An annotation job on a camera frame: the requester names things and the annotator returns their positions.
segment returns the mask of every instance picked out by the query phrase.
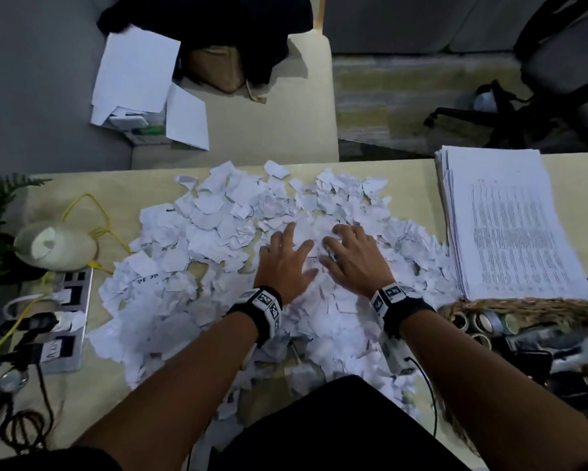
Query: wooden table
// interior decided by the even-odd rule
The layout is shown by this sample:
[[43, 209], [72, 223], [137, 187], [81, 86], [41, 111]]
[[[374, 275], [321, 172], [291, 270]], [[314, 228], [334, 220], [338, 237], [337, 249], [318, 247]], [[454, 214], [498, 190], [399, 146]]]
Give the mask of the wooden table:
[[[560, 221], [588, 275], [588, 153], [543, 156], [543, 162], [551, 176]], [[351, 173], [360, 178], [373, 175], [389, 178], [390, 182], [384, 194], [392, 196], [389, 205], [392, 214], [424, 225], [429, 233], [435, 234], [438, 238], [446, 237], [445, 219], [433, 160], [288, 166], [292, 175], [305, 182], [314, 179], [326, 167], [332, 167], [336, 173]], [[249, 173], [263, 172], [261, 167], [243, 169]], [[174, 169], [44, 175], [53, 180], [43, 187], [28, 189], [25, 220], [60, 218], [74, 198], [89, 192], [107, 209], [114, 230], [126, 242], [130, 242], [140, 233], [139, 213], [142, 208], [172, 202], [187, 191], [174, 181], [175, 176], [179, 174], [202, 179], [209, 174], [209, 170]], [[90, 230], [102, 224], [102, 216], [95, 206], [85, 199], [72, 212], [68, 222], [84, 230]], [[103, 264], [110, 265], [112, 261], [120, 261], [126, 255], [110, 237], [101, 239], [100, 248], [100, 261]], [[105, 277], [104, 273], [95, 273], [87, 325], [89, 330], [110, 318], [102, 308], [97, 294], [97, 289]], [[0, 375], [4, 371], [5, 368], [1, 367]], [[42, 411], [44, 407], [34, 375], [35, 373], [31, 372], [31, 383], [17, 396], [17, 403], [21, 408], [30, 406]], [[124, 381], [123, 366], [97, 358], [88, 342], [82, 370], [47, 377], [47, 384], [50, 402], [57, 415], [53, 447], [70, 445], [129, 392]], [[430, 421], [430, 413], [424, 413], [424, 426], [431, 428]], [[444, 424], [440, 428], [440, 441], [467, 465], [483, 465]], [[0, 457], [8, 454], [5, 447], [0, 445]]]

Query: wristband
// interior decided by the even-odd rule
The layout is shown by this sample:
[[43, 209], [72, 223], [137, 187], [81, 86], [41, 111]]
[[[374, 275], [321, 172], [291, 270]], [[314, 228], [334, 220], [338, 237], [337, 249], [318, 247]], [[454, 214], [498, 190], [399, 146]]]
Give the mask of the wristband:
[[415, 289], [393, 283], [379, 291], [371, 300], [372, 308], [383, 319], [384, 330], [390, 337], [400, 337], [401, 323], [419, 311], [435, 309], [427, 304]]
[[257, 327], [259, 333], [257, 346], [261, 347], [279, 330], [282, 307], [281, 295], [275, 289], [263, 286], [244, 292], [229, 309], [227, 315], [243, 312], [249, 316]]

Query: hand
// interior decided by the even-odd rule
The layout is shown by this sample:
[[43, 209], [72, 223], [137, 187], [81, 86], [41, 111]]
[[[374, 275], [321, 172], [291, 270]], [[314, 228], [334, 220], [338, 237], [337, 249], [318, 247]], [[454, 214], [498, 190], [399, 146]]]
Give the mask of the hand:
[[296, 251], [293, 250], [294, 228], [289, 223], [285, 231], [277, 231], [270, 238], [270, 248], [259, 248], [259, 268], [254, 286], [269, 286], [281, 294], [283, 306], [303, 294], [314, 280], [318, 269], [303, 271], [305, 258], [314, 247], [312, 240], [305, 241]]
[[369, 300], [379, 289], [394, 282], [392, 271], [377, 248], [377, 242], [372, 236], [367, 236], [361, 226], [336, 225], [333, 233], [342, 237], [341, 243], [329, 236], [322, 243], [335, 253], [337, 261], [321, 256], [320, 262], [329, 269], [335, 282]]

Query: person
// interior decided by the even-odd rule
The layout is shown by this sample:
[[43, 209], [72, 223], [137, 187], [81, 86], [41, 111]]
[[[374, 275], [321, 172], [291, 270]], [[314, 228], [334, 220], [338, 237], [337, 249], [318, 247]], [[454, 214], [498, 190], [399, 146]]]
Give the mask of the person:
[[[294, 223], [259, 251], [255, 286], [285, 306], [302, 294], [317, 270], [303, 272], [313, 247], [293, 249]], [[361, 226], [338, 225], [327, 237], [336, 260], [320, 259], [334, 280], [372, 300], [394, 283], [373, 237]], [[527, 378], [422, 300], [414, 310], [388, 309], [399, 333], [439, 396], [455, 414], [491, 470], [588, 469], [588, 420]], [[244, 306], [169, 360], [67, 450], [0, 461], [0, 470], [88, 468], [179, 471], [211, 422], [244, 358], [258, 341], [258, 325]], [[402, 313], [397, 319], [392, 314]], [[451, 452], [390, 400], [358, 377], [334, 380], [248, 427], [210, 469], [466, 469]]]

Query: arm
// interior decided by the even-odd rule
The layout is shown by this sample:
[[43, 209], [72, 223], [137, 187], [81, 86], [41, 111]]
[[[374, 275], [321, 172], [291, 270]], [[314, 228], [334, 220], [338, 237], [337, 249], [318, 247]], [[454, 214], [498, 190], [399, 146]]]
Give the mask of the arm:
[[[314, 243], [292, 248], [294, 223], [259, 251], [255, 287], [271, 286], [289, 304], [317, 270], [302, 273]], [[110, 454], [124, 471], [178, 471], [226, 396], [258, 338], [253, 320], [227, 315], [169, 360], [76, 443]]]
[[[325, 238], [337, 263], [322, 264], [338, 284], [370, 300], [394, 282], [373, 237], [336, 227]], [[400, 333], [436, 390], [493, 470], [576, 470], [588, 464], [588, 420], [497, 354], [432, 311], [419, 311]]]

